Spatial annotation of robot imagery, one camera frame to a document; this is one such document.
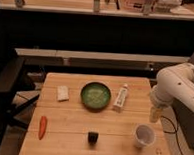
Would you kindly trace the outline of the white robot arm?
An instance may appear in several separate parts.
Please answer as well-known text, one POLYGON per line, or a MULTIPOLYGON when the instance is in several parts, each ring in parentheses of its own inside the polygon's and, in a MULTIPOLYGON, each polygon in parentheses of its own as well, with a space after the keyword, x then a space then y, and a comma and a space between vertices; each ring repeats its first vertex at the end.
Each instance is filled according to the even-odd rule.
POLYGON ((149 93, 153 106, 150 121, 156 123, 164 108, 179 100, 194 113, 194 65, 187 62, 163 68, 157 73, 157 84, 149 93))

